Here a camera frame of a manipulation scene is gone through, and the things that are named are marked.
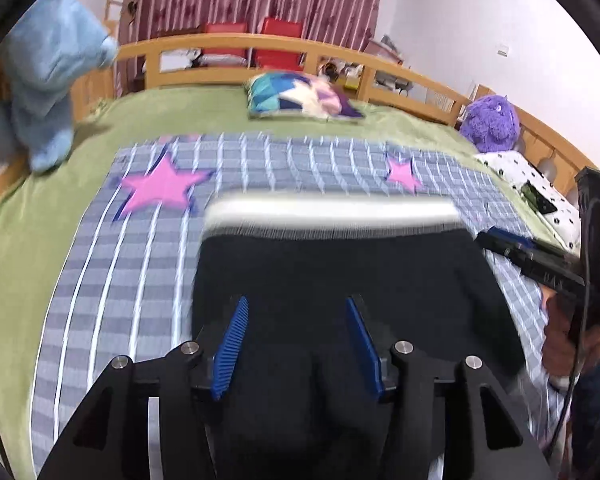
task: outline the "blue gripper pad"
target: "blue gripper pad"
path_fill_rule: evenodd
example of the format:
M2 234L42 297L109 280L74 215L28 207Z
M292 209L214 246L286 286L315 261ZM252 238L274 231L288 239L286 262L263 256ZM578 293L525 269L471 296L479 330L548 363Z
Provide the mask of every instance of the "blue gripper pad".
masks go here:
M366 331L365 323L358 312L356 303L351 298L347 298L346 312L349 338L356 352L365 384L376 400L379 400L384 394L380 357L370 335Z
M526 247L528 249L533 249L535 245L533 240L531 240L530 238L510 233L509 231L505 231L504 229L500 229L499 227L491 227L487 232L488 234L502 238L507 242L519 243L523 247Z
M211 383L213 400L219 400L229 388L248 322L249 303L247 298L242 296L238 300L234 315L224 332L224 339L214 356L213 381Z

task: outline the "red chair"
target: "red chair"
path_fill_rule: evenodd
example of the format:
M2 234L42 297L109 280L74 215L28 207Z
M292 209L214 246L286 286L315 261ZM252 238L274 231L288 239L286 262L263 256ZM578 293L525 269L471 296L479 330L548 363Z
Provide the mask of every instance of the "red chair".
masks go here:
M246 23L205 23L202 28L205 34L219 34L221 32L247 32ZM231 54L247 59L247 51L241 48L205 48L202 54Z
M286 22L285 20L278 20L277 18L265 18L260 33L300 38L300 36L302 36L302 23ZM296 54L295 52L284 52L283 50L257 50L254 53L254 59L256 66L261 68L302 72L302 67L299 65L300 54Z

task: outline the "geometric pattern pillow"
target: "geometric pattern pillow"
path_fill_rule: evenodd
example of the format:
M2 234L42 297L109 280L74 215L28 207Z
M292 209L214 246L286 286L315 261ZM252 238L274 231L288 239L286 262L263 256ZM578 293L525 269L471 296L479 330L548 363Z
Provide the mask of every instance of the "geometric pattern pillow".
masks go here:
M302 72L265 72L246 84L252 117L296 115L317 119L360 120L347 97L329 82Z

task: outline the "green bedsheet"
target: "green bedsheet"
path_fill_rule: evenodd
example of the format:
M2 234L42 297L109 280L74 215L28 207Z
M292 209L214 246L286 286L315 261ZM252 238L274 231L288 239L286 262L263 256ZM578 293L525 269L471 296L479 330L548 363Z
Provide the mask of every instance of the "green bedsheet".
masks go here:
M481 171L475 148L455 130L387 107L358 104L359 124L308 119L252 120L241 88L156 89L119 99L83 122L85 139L55 173L21 180L0 199L0 432L18 480L33 478L30 394L46 308L82 213L118 148L161 135L268 131L288 136L390 140L437 150ZM504 183L500 189L531 230L552 236Z

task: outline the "sleeve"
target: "sleeve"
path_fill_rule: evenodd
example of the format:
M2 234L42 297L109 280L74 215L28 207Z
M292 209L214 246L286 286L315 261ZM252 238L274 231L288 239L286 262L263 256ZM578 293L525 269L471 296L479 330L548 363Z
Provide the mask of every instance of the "sleeve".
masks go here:
M573 466L586 471L600 453L600 362L583 374L573 392L571 407Z

